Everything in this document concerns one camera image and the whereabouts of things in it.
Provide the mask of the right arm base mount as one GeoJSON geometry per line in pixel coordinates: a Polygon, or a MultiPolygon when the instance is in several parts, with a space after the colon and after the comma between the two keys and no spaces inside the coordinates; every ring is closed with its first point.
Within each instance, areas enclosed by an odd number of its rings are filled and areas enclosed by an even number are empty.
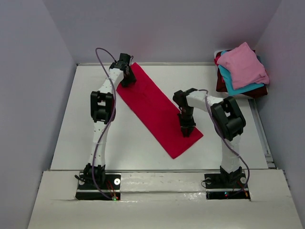
{"type": "Polygon", "coordinates": [[[210,173],[204,175],[201,186],[205,189],[207,200],[250,200],[250,192],[246,185],[246,176],[242,174],[240,178],[231,184],[225,184],[221,180],[221,174],[210,173]]]}

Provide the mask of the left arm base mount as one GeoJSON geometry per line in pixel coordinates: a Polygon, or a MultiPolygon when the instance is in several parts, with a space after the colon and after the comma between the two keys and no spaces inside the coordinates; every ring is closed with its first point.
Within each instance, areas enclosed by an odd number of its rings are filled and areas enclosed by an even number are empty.
{"type": "Polygon", "coordinates": [[[99,188],[93,182],[85,182],[83,173],[74,176],[78,180],[75,198],[77,200],[101,200],[119,201],[121,200],[121,174],[106,173],[105,182],[99,184],[99,188]]]}

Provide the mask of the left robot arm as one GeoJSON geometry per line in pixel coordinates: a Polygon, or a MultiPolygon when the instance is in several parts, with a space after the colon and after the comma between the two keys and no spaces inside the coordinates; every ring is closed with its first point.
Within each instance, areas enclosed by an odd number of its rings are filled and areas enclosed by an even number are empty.
{"type": "Polygon", "coordinates": [[[116,113],[116,89],[119,85],[127,87],[136,82],[131,70],[129,54],[121,53],[105,71],[106,79],[97,91],[91,92],[90,109],[93,120],[92,151],[89,163],[89,183],[94,188],[105,184],[105,148],[107,135],[116,113]]]}

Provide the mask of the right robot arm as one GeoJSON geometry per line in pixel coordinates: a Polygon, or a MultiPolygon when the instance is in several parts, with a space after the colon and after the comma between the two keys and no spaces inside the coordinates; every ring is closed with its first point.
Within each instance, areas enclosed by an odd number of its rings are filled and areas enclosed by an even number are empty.
{"type": "Polygon", "coordinates": [[[173,94],[173,101],[178,105],[179,123],[182,135],[189,137],[195,127],[193,118],[194,108],[206,111],[214,125],[216,133],[222,141],[222,162],[220,172],[208,174],[204,182],[206,187],[233,188],[235,184],[242,183],[245,178],[239,154],[241,134],[246,126],[245,118],[235,98],[219,98],[210,96],[206,89],[191,88],[187,91],[179,90],[173,94]]]}

